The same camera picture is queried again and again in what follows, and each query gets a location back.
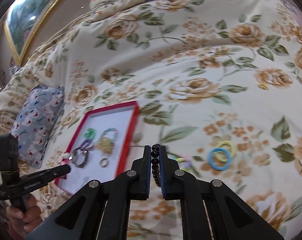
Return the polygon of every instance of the yellow ring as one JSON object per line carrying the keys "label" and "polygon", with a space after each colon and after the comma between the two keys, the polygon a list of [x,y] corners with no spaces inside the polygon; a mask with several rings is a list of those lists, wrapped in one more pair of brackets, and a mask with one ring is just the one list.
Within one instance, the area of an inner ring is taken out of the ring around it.
{"label": "yellow ring", "polygon": [[[236,148],[235,148],[235,146],[230,141],[223,141],[223,142],[220,142],[217,145],[217,148],[221,148],[221,146],[223,146],[223,145],[230,146],[230,155],[231,155],[231,158],[235,157],[235,155],[236,155]],[[228,161],[228,159],[224,159],[223,156],[224,156],[223,153],[219,153],[219,152],[215,152],[214,153],[214,157],[216,157],[219,162],[226,163]]]}

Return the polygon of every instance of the hand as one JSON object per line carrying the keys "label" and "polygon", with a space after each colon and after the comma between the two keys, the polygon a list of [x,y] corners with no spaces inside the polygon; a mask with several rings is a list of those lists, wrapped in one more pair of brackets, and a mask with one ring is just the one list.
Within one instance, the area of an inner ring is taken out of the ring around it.
{"label": "hand", "polygon": [[42,223],[41,209],[36,205],[36,199],[31,194],[27,200],[27,207],[29,209],[25,213],[13,206],[6,208],[14,230],[23,238]]}

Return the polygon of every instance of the blue bracelet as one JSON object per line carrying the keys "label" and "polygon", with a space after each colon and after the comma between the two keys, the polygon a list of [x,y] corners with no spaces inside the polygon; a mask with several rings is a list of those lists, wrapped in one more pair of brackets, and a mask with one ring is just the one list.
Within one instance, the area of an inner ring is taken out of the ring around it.
{"label": "blue bracelet", "polygon": [[[213,155],[215,152],[223,152],[226,156],[227,156],[227,162],[223,167],[218,167],[214,162],[213,162]],[[223,149],[223,148],[214,148],[209,152],[209,157],[208,157],[208,162],[210,164],[211,167],[213,167],[214,169],[218,170],[218,171],[224,171],[227,168],[229,168],[230,163],[231,163],[231,155],[230,153]]]}

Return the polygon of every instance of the silver bolt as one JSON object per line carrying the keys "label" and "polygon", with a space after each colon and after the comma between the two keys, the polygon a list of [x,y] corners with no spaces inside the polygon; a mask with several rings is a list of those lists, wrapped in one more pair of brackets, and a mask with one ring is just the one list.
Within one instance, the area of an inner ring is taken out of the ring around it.
{"label": "silver bolt", "polygon": [[99,186],[99,182],[98,182],[97,180],[91,180],[91,181],[89,182],[89,187],[95,188],[95,187],[97,187],[97,186]]}
{"label": "silver bolt", "polygon": [[222,186],[222,182],[221,180],[215,179],[212,181],[212,185],[215,187],[221,187]]}
{"label": "silver bolt", "polygon": [[128,171],[128,172],[127,172],[127,175],[128,175],[129,177],[134,177],[136,174],[137,174],[137,172],[134,171],[134,170],[131,170],[131,171]]}
{"label": "silver bolt", "polygon": [[177,175],[177,176],[183,176],[184,175],[184,171],[183,170],[176,170],[174,172],[174,174]]}

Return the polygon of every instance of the patterned pillow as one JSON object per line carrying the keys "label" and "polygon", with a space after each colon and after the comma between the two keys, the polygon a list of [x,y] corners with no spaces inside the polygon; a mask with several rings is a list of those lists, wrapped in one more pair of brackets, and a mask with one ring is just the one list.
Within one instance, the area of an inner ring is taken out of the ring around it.
{"label": "patterned pillow", "polygon": [[35,87],[11,129],[19,140],[19,159],[35,168],[42,165],[49,133],[63,106],[62,87]]}

